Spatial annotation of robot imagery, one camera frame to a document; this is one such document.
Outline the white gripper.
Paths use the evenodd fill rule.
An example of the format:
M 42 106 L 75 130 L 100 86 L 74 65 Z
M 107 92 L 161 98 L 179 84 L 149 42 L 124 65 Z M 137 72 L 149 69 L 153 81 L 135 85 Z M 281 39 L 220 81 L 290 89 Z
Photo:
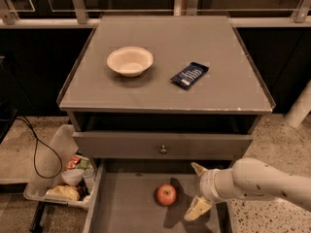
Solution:
M 200 191 L 204 197 L 195 195 L 190 207 L 185 213 L 186 221 L 194 221 L 212 208 L 212 203 L 221 203 L 232 197 L 234 192 L 233 179 L 230 169 L 211 169 L 196 162 L 191 164 L 196 175 L 200 178 Z

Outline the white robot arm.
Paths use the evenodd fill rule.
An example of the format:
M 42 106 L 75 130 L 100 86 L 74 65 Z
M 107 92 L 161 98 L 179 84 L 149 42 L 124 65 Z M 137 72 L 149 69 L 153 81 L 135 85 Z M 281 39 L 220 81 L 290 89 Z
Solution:
M 241 158 L 227 169 L 207 169 L 191 164 L 199 177 L 200 196 L 195 195 L 184 219 L 194 221 L 213 204 L 230 199 L 268 200 L 278 197 L 311 211 L 311 179 L 282 172 L 253 158 Z

